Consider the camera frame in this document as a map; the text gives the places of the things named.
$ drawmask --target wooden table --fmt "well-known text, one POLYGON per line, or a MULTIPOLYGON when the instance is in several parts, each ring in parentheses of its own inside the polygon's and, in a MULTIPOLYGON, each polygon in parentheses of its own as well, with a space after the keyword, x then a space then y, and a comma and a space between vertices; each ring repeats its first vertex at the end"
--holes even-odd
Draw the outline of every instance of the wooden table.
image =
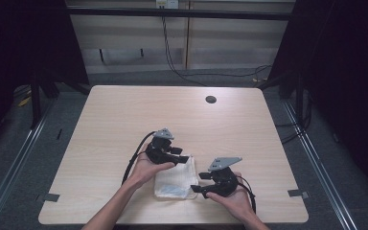
MULTIPOLYGON (((172 146, 195 157, 207 172, 215 157, 240 156, 233 166, 256 195, 264 222, 304 222, 308 213, 262 91, 252 88, 95 86, 91 90, 50 194, 39 215, 43 224, 88 222, 121 185, 128 160, 149 132, 167 127, 172 146), (207 103, 214 96, 216 103, 207 103)), ((200 185, 212 183, 200 180, 200 185)), ((198 195, 161 200, 153 181, 136 191, 118 223, 239 223, 220 205, 198 195)))

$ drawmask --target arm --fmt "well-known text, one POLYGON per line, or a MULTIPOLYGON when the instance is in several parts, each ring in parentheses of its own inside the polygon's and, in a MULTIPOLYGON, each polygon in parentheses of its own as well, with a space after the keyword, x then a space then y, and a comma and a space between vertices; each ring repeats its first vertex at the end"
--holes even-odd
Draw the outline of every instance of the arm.
POLYGON ((145 153, 139 154, 131 176, 82 229, 112 229, 134 192, 151 180, 158 172, 172 167, 174 167, 174 163, 155 165, 145 153))
POLYGON ((214 193, 208 193, 207 196, 223 205, 234 218, 243 223, 247 230, 269 229, 258 216, 256 216, 255 212, 253 212, 248 194, 241 186, 238 186, 235 192, 228 197, 223 197, 214 193))

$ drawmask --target hand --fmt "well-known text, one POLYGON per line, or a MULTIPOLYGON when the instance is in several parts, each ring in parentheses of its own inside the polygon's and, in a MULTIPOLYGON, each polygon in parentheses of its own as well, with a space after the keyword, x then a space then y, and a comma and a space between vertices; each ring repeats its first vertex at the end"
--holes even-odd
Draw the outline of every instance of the hand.
MULTIPOLYGON (((239 172, 234 172, 234 174, 236 176, 242 176, 239 172)), ((238 186, 235 192, 228 197, 223 197, 214 193, 207 193, 207 197, 223 205, 234 218, 240 221, 248 219, 250 215, 255 215, 249 201, 248 193, 241 186, 238 186)))
POLYGON ((175 166, 173 162, 168 162, 160 165, 152 163, 148 156, 144 153, 148 145, 144 145, 142 151, 136 159, 136 165, 129 178, 134 178, 138 182, 138 188, 142 187, 146 182, 151 180, 160 171, 171 169, 175 166))

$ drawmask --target white cloth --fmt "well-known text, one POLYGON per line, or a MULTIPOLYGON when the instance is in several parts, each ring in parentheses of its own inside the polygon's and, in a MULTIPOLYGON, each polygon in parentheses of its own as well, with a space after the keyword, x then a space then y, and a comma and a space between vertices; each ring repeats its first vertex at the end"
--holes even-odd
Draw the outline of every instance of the white cloth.
POLYGON ((174 168, 158 172, 154 179, 154 194, 164 198, 196 198, 191 185, 197 185, 196 164, 190 155, 186 164, 177 164, 174 168))

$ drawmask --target gray floor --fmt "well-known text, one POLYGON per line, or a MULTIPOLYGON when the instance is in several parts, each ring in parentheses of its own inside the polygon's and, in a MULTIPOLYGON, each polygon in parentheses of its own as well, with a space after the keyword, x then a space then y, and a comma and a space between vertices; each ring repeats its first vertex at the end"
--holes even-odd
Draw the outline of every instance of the gray floor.
MULTIPOLYGON (((248 74, 254 69, 193 70, 185 73, 248 74)), ((268 72, 262 72, 263 79, 268 72)), ((186 85, 199 86, 181 79, 172 71, 131 72, 113 74, 92 74, 92 85, 132 84, 132 85, 186 85)), ((193 76, 208 86, 253 87, 254 76, 243 78, 225 76, 193 76)), ((74 127, 81 114, 86 96, 65 85, 59 85, 61 93, 49 112, 34 148, 14 184, 11 194, 0 214, 0 229, 80 229, 81 226, 44 226, 38 222, 42 203, 35 201, 40 194, 47 193, 57 172, 62 155, 68 145, 74 127)), ((276 87, 264 91, 270 113, 275 124, 290 122, 278 97, 276 87)), ((21 148, 31 124, 31 105, 16 106, 15 100, 10 113, 1 127, 0 134, 0 181, 4 178, 11 162, 21 148)), ((295 133, 292 126, 278 127, 280 138, 295 133)), ((308 134, 321 157, 323 164, 342 199, 349 208, 358 229, 368 229, 368 179, 361 173, 350 158, 343 143, 334 140, 334 133, 321 114, 312 109, 312 120, 308 134)), ((310 219, 302 224, 268 224, 272 229, 343 229, 335 214, 311 162, 298 138, 284 144, 287 159, 291 165, 297 184, 302 191, 310 194, 305 204, 310 219)))

